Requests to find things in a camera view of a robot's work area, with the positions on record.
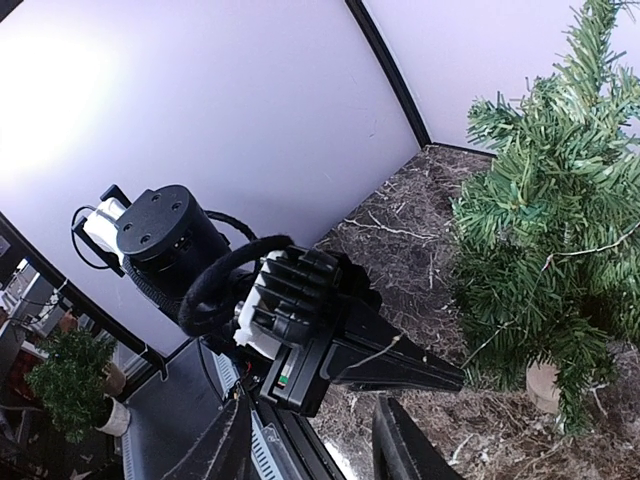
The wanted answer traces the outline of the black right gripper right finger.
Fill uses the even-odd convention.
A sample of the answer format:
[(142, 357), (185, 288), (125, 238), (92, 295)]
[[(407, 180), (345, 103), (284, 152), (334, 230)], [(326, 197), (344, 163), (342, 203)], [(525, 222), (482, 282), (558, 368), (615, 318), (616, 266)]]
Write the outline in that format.
[(462, 480), (402, 405), (379, 396), (372, 422), (375, 479)]

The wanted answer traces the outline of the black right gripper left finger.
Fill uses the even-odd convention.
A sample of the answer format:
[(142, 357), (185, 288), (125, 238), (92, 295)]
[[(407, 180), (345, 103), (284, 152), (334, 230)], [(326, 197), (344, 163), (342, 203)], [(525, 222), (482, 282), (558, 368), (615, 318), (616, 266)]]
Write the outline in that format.
[(245, 394), (227, 401), (165, 479), (249, 479), (250, 406)]

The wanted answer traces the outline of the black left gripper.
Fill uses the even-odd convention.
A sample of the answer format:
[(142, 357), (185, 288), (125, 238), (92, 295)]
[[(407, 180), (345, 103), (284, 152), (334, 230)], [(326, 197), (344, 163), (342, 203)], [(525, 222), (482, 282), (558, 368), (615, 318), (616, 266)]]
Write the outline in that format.
[(464, 384), (460, 368), (416, 345), (359, 299), (332, 299), (310, 311), (259, 306), (257, 325), (279, 343), (259, 398), (304, 417), (317, 414), (329, 382), (363, 392), (457, 393)]

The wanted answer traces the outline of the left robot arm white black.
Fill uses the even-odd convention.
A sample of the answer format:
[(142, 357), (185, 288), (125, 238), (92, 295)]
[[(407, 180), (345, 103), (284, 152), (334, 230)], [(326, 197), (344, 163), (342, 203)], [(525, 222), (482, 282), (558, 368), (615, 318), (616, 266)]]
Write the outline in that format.
[(382, 317), (365, 269), (340, 252), (258, 237), (202, 208), (184, 186), (130, 200), (110, 187), (71, 226), (119, 276), (271, 405), (312, 417), (331, 385), (355, 391), (459, 391), (460, 368)]

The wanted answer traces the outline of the small green christmas tree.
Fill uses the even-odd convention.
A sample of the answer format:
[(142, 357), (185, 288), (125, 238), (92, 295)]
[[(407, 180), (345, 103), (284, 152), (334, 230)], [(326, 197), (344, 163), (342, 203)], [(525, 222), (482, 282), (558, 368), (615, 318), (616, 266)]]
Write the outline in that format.
[(494, 158), (452, 203), (468, 371), (509, 389), (552, 365), (568, 434), (592, 425), (589, 389), (616, 372), (610, 343), (639, 340), (639, 79), (611, 46), (637, 8), (584, 2), (552, 74), (518, 100), (472, 103), (469, 137)]

